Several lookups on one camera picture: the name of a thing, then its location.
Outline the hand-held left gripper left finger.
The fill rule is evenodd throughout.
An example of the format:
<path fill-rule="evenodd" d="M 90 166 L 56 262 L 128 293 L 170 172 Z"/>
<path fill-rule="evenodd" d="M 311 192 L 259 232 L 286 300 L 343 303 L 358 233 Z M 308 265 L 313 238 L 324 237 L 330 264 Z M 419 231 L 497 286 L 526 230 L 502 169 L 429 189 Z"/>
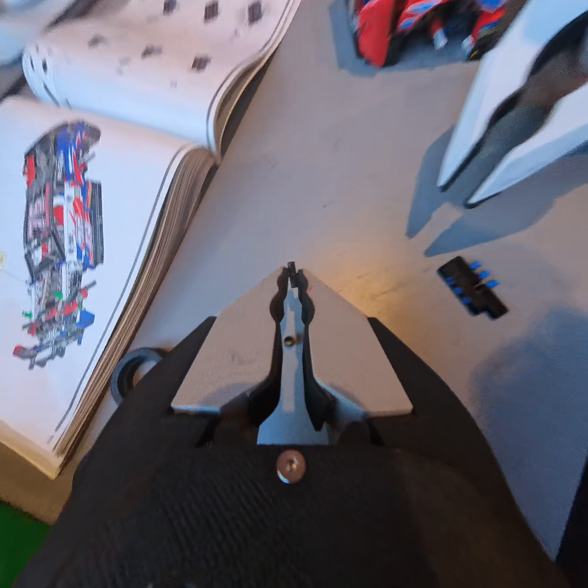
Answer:
<path fill-rule="evenodd" d="M 171 402 L 174 415 L 231 423 L 258 443 L 280 399 L 287 293 L 288 269 L 278 268 L 218 314 Z"/>

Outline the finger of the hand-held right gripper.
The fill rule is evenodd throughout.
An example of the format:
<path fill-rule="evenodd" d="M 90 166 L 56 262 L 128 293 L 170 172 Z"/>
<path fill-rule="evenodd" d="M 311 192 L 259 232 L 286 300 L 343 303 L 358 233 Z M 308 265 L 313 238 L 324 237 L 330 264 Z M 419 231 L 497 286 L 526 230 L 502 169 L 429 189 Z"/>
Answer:
<path fill-rule="evenodd" d="M 587 79 L 587 1 L 527 1 L 482 59 L 440 166 L 437 187 L 473 190 L 486 131 L 515 107 L 550 107 Z"/>
<path fill-rule="evenodd" d="M 471 161 L 481 174 L 464 201 L 475 208 L 587 142 L 587 79 L 550 107 L 515 107 L 489 127 Z"/>

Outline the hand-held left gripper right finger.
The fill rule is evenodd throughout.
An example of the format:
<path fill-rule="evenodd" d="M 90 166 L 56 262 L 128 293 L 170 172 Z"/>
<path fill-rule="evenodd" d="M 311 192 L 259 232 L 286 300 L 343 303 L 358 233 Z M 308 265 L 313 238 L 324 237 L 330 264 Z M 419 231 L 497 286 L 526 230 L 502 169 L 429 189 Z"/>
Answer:
<path fill-rule="evenodd" d="M 406 416 L 413 403 L 368 317 L 307 269 L 296 283 L 302 305 L 303 378 L 313 429 Z"/>

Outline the long black brick beam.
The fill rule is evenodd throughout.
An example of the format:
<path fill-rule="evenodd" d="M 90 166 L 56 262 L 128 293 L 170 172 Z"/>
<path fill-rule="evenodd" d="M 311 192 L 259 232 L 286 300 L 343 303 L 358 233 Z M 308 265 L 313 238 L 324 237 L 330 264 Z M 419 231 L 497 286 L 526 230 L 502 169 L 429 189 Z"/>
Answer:
<path fill-rule="evenodd" d="M 437 275 L 471 315 L 495 318 L 493 290 L 463 257 L 456 256 L 444 263 L 437 269 Z"/>

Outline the short black brick beam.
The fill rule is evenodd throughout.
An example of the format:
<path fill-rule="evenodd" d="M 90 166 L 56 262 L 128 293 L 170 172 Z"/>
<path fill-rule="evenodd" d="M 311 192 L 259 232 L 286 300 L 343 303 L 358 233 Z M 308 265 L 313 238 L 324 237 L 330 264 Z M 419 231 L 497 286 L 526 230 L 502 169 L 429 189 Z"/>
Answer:
<path fill-rule="evenodd" d="M 457 256 L 450 263 L 454 273 L 452 288 L 463 305 L 473 305 L 478 290 L 493 289 L 499 284 L 496 280 L 489 279 L 490 272 L 482 268 L 480 261 L 468 262 Z"/>

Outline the blue brick pin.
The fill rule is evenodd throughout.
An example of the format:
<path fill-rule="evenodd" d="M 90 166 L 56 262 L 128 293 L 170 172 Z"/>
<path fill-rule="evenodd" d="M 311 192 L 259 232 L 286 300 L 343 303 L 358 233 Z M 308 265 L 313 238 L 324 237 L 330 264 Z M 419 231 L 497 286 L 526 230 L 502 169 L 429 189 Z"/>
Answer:
<path fill-rule="evenodd" d="M 477 261 L 475 262 L 468 262 L 461 256 L 454 257 L 450 261 L 443 264 L 438 270 L 437 273 L 442 277 L 444 281 L 447 283 L 452 283 L 452 277 L 455 273 L 455 270 L 458 268 L 466 268 L 469 267 L 472 270 L 478 272 L 481 269 L 481 264 Z"/>
<path fill-rule="evenodd" d="M 457 296 L 462 297 L 474 285 L 486 281 L 489 275 L 486 270 L 476 272 L 469 267 L 458 268 L 452 277 L 452 290 Z"/>
<path fill-rule="evenodd" d="M 462 295 L 462 303 L 466 306 L 481 307 L 483 298 L 487 297 L 488 292 L 494 290 L 499 284 L 498 280 L 489 280 L 474 285 Z"/>

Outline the small black brick beam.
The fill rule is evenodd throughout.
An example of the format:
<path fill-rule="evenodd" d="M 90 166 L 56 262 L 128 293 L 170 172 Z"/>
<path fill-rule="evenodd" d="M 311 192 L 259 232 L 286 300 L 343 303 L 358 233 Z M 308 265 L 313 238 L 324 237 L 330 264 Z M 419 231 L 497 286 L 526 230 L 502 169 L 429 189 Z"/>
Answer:
<path fill-rule="evenodd" d="M 481 313 L 496 320 L 509 312 L 508 307 L 496 295 L 494 290 L 483 290 L 477 294 L 477 306 Z"/>

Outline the green plastic bin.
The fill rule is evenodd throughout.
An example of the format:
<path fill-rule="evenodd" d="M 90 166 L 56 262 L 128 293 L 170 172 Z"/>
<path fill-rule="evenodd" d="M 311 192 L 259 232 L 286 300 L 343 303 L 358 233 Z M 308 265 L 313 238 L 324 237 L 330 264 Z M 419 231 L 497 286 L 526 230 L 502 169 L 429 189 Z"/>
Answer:
<path fill-rule="evenodd" d="M 1 502 L 1 587 L 12 587 L 51 526 Z"/>

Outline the white desk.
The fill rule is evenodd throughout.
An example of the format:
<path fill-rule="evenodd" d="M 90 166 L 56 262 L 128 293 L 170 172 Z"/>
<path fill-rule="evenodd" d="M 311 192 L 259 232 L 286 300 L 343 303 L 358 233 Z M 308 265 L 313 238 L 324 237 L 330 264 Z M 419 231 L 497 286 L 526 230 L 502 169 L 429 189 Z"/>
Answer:
<path fill-rule="evenodd" d="M 435 186 L 476 66 L 374 75 L 339 57 L 342 3 L 304 1 L 133 347 L 170 347 L 294 260 L 381 320 L 477 419 L 550 555 L 587 454 L 587 155 L 473 210 Z M 480 261 L 509 312 L 438 277 Z"/>

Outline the black toy tire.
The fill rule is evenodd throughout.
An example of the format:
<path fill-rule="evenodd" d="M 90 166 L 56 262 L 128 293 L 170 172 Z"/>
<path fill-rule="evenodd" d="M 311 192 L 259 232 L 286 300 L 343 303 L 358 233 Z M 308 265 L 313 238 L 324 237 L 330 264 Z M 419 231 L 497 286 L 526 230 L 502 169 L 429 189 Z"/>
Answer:
<path fill-rule="evenodd" d="M 142 347 L 126 353 L 115 366 L 109 380 L 109 390 L 116 406 L 120 406 L 142 379 L 144 373 L 158 364 L 168 351 Z"/>

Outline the red white blue toy car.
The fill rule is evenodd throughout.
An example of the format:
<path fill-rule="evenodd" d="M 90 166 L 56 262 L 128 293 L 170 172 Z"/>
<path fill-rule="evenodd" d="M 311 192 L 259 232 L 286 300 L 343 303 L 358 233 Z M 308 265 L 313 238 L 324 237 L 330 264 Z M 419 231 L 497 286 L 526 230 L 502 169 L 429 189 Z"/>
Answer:
<path fill-rule="evenodd" d="M 356 54 L 384 68 L 409 47 L 428 43 L 436 53 L 459 44 L 466 62 L 492 49 L 525 1 L 345 1 Z"/>

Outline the open instruction booklet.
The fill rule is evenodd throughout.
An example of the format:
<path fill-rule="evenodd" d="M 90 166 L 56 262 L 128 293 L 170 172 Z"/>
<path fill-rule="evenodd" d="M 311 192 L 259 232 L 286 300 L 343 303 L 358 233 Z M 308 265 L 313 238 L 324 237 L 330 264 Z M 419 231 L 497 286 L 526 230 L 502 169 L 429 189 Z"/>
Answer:
<path fill-rule="evenodd" d="M 1 1 L 1 444 L 61 472 L 300 1 Z"/>

